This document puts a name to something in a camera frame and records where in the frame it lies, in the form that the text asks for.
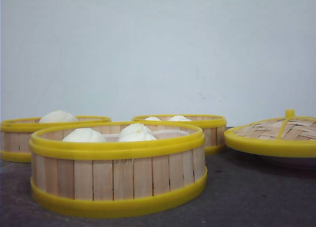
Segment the right front white bun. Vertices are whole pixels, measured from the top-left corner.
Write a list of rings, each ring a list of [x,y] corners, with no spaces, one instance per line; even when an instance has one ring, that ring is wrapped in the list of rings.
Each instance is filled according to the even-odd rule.
[[[122,129],[119,134],[119,142],[138,142],[156,140],[153,132],[141,123],[133,123]]]

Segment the front bamboo steamer basket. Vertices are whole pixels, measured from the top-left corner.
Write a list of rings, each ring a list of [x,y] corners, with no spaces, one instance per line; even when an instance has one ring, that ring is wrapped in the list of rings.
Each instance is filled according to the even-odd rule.
[[[187,136],[138,142],[71,143],[76,125],[32,134],[34,201],[53,212],[86,218],[139,216],[185,204],[205,189],[202,129],[145,121],[153,132],[176,129]],[[87,123],[101,134],[119,134],[128,122]]]

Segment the white bun back left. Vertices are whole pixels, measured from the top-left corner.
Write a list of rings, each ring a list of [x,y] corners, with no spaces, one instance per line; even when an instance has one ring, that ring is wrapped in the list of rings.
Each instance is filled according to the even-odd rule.
[[[46,115],[44,115],[40,120],[39,123],[61,123],[61,122],[77,122],[79,119],[62,110],[52,111]]]

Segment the woven bamboo steamer lid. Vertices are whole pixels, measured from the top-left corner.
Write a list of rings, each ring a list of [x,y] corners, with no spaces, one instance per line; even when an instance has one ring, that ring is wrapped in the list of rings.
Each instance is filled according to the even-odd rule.
[[[237,151],[286,158],[315,158],[316,118],[296,116],[286,110],[284,117],[256,121],[224,132],[225,143]]]

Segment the small right white bun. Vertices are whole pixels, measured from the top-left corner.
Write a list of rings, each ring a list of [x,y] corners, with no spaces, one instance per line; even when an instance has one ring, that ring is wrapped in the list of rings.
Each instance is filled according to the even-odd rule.
[[[191,119],[183,115],[175,115],[169,119],[169,121],[191,121]]]

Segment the left front white bun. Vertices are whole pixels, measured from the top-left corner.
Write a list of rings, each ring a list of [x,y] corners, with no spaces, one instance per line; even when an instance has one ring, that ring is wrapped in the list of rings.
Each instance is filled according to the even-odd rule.
[[[106,138],[91,128],[77,128],[62,140],[63,142],[76,143],[102,143]]]

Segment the white plate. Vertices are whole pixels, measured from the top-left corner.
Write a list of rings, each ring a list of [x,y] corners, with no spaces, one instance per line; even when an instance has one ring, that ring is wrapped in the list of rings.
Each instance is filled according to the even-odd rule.
[[[304,169],[304,170],[315,170],[316,169],[316,158],[297,158],[297,157],[278,157],[278,156],[264,156],[258,154],[245,153],[241,151],[235,152],[238,155],[262,161],[271,165],[293,168],[293,169]]]

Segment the small white bun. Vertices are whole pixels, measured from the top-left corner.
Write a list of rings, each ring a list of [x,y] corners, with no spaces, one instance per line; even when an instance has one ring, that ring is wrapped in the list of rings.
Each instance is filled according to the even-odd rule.
[[[156,117],[156,116],[150,116],[145,118],[146,121],[161,121],[160,118]]]
[[[169,119],[169,121],[191,121],[191,119],[183,115],[175,115]]]

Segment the small left white bun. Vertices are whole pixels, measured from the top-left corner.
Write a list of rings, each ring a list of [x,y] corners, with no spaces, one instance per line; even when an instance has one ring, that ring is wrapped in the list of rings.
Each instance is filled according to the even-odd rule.
[[[146,121],[161,121],[160,118],[156,117],[156,116],[150,116],[145,118]]]

